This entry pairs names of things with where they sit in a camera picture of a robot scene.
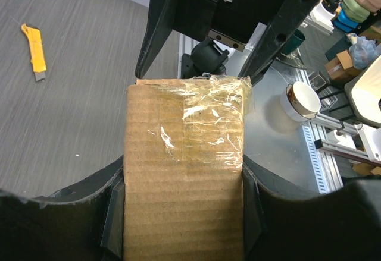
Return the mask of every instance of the white bowl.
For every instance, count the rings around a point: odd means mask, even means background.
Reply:
[[[285,113],[293,120],[298,122],[308,120],[308,118],[303,117],[301,114],[299,114],[299,112],[295,110],[295,108],[293,108],[287,97],[287,89],[282,94],[280,94],[280,105],[282,106]]]
[[[324,20],[331,21],[335,17],[335,14],[330,13],[328,10],[326,10],[323,6],[322,2],[319,2],[314,8],[314,13],[318,13]]]
[[[295,110],[307,118],[314,118],[321,108],[317,93],[301,81],[294,83],[290,91],[295,95],[291,99],[291,104]]]

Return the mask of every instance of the teal container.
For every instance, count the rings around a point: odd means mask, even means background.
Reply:
[[[281,53],[288,55],[295,51],[305,40],[305,36],[302,31],[297,29],[291,38],[284,44]]]

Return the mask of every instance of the white cup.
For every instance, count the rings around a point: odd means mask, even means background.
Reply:
[[[282,106],[285,113],[293,120],[298,122],[307,121],[308,118],[303,117],[299,112],[297,112],[295,108],[293,108],[293,106],[291,105],[290,101],[288,100],[287,93],[290,88],[291,88],[291,85],[289,85],[287,89],[280,95],[280,105]]]
[[[309,85],[301,81],[297,81],[289,88],[287,97],[293,108],[308,119],[315,118],[320,110],[319,96]]]

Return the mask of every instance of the metal table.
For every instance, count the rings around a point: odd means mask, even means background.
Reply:
[[[181,55],[189,54],[196,44],[180,35],[179,63]],[[235,52],[226,64],[227,73],[238,75],[249,53],[250,49]],[[326,130],[313,122],[300,124],[291,120],[280,106],[279,95],[295,81],[310,83],[305,70],[274,62],[254,86],[255,111],[245,117],[244,152],[257,164],[296,185],[329,193],[341,188],[342,181],[334,157],[317,151],[314,145],[316,140],[326,139]]]

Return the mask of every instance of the cardboard box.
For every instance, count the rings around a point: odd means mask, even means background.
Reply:
[[[361,32],[359,36],[365,36],[365,38],[368,40],[379,41],[381,40],[381,28],[375,25],[370,26],[367,30]]]
[[[332,80],[343,83],[352,80],[362,72],[362,70],[353,67],[352,58],[348,51],[338,53],[336,58],[328,62],[325,67]]]
[[[353,170],[361,175],[381,175],[381,167],[376,167],[366,163],[353,164]]]
[[[124,260],[243,260],[247,89],[231,78],[128,88]]]

